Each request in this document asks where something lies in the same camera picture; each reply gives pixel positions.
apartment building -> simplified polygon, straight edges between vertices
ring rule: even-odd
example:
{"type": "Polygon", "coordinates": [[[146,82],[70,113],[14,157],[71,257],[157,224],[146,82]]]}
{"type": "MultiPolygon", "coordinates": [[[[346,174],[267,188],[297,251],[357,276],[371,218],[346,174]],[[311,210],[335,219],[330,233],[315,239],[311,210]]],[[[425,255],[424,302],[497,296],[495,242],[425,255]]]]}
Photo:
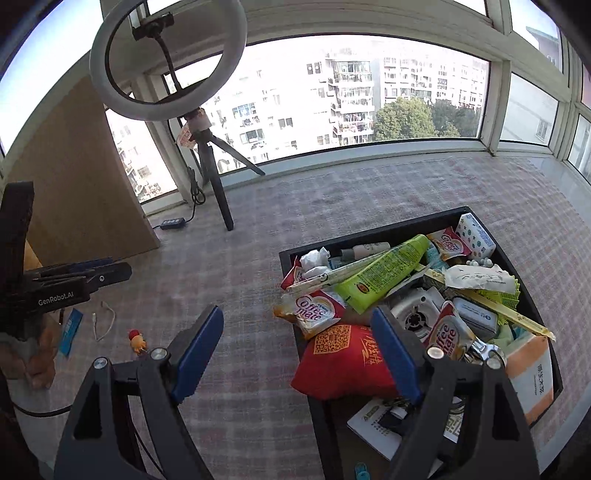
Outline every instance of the apartment building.
{"type": "MultiPolygon", "coordinates": [[[[329,76],[330,65],[320,50],[289,56],[260,51],[241,62],[204,104],[212,132],[253,163],[338,147],[329,76]]],[[[214,154],[220,172],[242,166],[217,147],[214,154]]]]}
{"type": "Polygon", "coordinates": [[[373,140],[374,80],[371,58],[344,48],[327,59],[331,76],[331,117],[333,136],[339,145],[355,145],[373,140]]]}
{"type": "Polygon", "coordinates": [[[145,123],[112,111],[106,114],[119,158],[138,200],[144,202],[174,190],[176,185],[145,123]]]}
{"type": "Polygon", "coordinates": [[[398,97],[421,98],[429,104],[449,100],[458,107],[482,107],[487,62],[448,49],[434,53],[433,48],[392,45],[372,60],[376,110],[398,97]]]}

red bag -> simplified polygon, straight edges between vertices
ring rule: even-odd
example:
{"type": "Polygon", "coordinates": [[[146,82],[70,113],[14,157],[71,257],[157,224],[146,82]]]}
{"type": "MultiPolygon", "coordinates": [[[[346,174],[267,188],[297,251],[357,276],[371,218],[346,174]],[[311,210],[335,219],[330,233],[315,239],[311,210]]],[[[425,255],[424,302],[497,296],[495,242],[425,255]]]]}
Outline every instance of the red bag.
{"type": "Polygon", "coordinates": [[[400,395],[371,329],[333,325],[308,343],[291,381],[304,395],[331,400],[346,395],[400,395]]]}

tripod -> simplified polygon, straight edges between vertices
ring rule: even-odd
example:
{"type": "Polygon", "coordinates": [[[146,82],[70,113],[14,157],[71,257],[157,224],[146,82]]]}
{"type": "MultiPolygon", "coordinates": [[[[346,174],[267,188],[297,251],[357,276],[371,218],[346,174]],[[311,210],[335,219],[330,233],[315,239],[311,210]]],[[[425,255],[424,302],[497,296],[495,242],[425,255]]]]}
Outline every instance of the tripod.
{"type": "Polygon", "coordinates": [[[217,205],[220,207],[220,212],[222,213],[223,221],[226,224],[228,231],[231,231],[234,229],[234,220],[232,219],[228,200],[226,199],[226,193],[224,192],[222,181],[217,171],[213,148],[209,143],[211,142],[214,145],[217,145],[223,151],[229,153],[233,158],[245,164],[257,175],[263,176],[265,172],[236,149],[228,145],[227,142],[224,142],[221,138],[213,135],[210,130],[212,125],[205,110],[198,108],[187,113],[184,117],[187,120],[187,126],[191,133],[189,140],[193,140],[197,144],[197,155],[199,156],[199,161],[203,170],[203,181],[205,183],[206,179],[210,180],[213,193],[216,196],[217,205]]]}

tree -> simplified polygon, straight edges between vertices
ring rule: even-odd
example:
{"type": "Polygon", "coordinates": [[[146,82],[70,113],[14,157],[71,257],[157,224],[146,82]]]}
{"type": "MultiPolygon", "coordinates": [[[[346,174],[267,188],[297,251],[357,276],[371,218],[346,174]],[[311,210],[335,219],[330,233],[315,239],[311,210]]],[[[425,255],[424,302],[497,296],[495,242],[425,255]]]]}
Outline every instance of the tree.
{"type": "Polygon", "coordinates": [[[376,141],[433,138],[438,132],[433,125],[431,109],[420,98],[398,97],[375,114],[376,141]]]}
{"type": "Polygon", "coordinates": [[[457,137],[475,137],[478,133],[479,108],[476,110],[465,107],[458,108],[453,106],[449,100],[437,100],[431,107],[431,115],[433,125],[441,133],[441,136],[451,136],[444,134],[448,123],[457,129],[457,137]]]}
{"type": "Polygon", "coordinates": [[[439,132],[440,137],[459,137],[460,132],[457,131],[457,128],[451,123],[446,122],[445,127],[439,132]]]}

tripod leg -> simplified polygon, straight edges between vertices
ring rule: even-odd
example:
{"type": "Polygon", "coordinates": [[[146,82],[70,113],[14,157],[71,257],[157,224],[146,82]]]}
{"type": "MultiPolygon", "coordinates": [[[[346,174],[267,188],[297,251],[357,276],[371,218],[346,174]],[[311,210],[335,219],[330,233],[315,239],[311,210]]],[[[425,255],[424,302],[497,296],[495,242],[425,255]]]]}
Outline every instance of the tripod leg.
{"type": "Polygon", "coordinates": [[[250,168],[254,173],[258,174],[258,175],[264,175],[265,172],[263,172],[259,167],[257,167],[253,162],[251,162],[250,160],[248,160],[244,155],[242,155],[238,150],[236,150],[235,148],[231,147],[230,145],[228,145],[226,142],[224,142],[224,140],[222,140],[221,138],[216,137],[215,135],[211,135],[211,137],[209,138],[209,141],[215,145],[217,145],[218,147],[220,147],[223,151],[228,152],[231,156],[233,156],[236,160],[238,160],[240,163],[244,163],[248,168],[250,168]]]}
{"type": "Polygon", "coordinates": [[[210,147],[207,142],[199,141],[197,142],[197,152],[199,154],[199,160],[201,160],[202,166],[209,176],[209,181],[212,184],[213,193],[216,196],[217,205],[220,207],[223,221],[226,224],[228,232],[230,232],[234,230],[234,220],[232,220],[232,214],[230,213],[226,193],[223,191],[222,181],[217,172],[217,165],[213,156],[213,148],[210,147]]]}

